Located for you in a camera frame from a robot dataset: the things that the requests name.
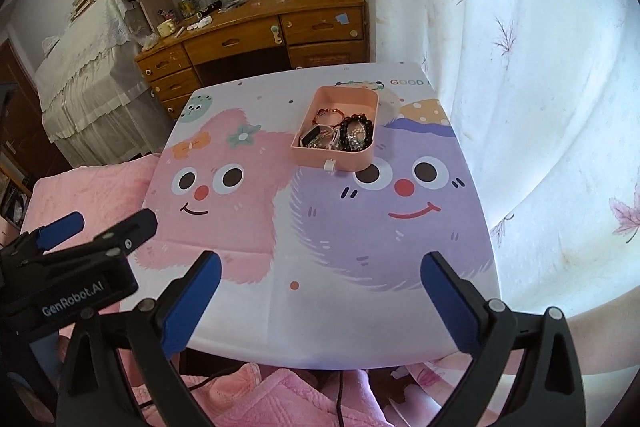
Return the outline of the white floral curtain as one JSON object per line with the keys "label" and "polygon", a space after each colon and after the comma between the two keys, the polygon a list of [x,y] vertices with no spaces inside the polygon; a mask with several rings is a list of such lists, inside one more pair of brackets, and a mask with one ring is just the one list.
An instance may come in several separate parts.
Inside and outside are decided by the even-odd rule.
{"label": "white floral curtain", "polygon": [[587,374],[639,362],[638,0],[369,0],[480,194],[502,295],[560,307]]}

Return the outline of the pink smartwatch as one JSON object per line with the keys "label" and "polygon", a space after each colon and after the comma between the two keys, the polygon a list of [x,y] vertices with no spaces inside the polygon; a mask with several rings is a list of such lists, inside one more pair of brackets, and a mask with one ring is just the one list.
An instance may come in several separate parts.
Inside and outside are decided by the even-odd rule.
{"label": "pink smartwatch", "polygon": [[326,124],[315,124],[307,130],[298,142],[300,147],[318,150],[337,150],[340,145],[338,131]]}

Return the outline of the white lace covered furniture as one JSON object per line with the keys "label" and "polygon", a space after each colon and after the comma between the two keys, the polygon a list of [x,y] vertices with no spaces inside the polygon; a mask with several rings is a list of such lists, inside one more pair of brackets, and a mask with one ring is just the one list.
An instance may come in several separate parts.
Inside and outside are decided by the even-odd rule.
{"label": "white lace covered furniture", "polygon": [[158,152],[174,124],[136,63],[152,31],[137,2],[93,0],[35,75],[43,129],[73,167]]}

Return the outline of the pink plastic tray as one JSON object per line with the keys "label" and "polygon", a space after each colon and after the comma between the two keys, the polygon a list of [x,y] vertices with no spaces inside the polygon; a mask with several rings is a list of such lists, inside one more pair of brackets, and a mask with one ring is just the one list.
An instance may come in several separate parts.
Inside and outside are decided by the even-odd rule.
{"label": "pink plastic tray", "polygon": [[299,167],[356,172],[373,159],[378,94],[363,86],[321,87],[291,150]]}

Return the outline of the cartoon printed table mat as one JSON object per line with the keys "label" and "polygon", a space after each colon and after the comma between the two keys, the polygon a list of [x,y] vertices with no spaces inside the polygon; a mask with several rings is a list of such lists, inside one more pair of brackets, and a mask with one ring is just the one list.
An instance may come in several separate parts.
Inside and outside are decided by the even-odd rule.
{"label": "cartoon printed table mat", "polygon": [[[326,90],[378,103],[357,172],[299,166],[299,137]],[[131,265],[156,297],[203,251],[222,277],[190,347],[299,369],[373,369],[454,350],[421,283],[430,251],[499,295],[488,228],[454,129],[418,65],[291,70],[196,90],[144,205],[155,236]]]}

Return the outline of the wooden desk with drawers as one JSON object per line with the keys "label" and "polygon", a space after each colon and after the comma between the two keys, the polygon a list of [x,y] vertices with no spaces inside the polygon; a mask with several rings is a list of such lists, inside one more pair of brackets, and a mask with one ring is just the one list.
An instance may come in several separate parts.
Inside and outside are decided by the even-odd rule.
{"label": "wooden desk with drawers", "polygon": [[176,120],[203,87],[286,70],[370,61],[364,0],[250,0],[136,57]]}

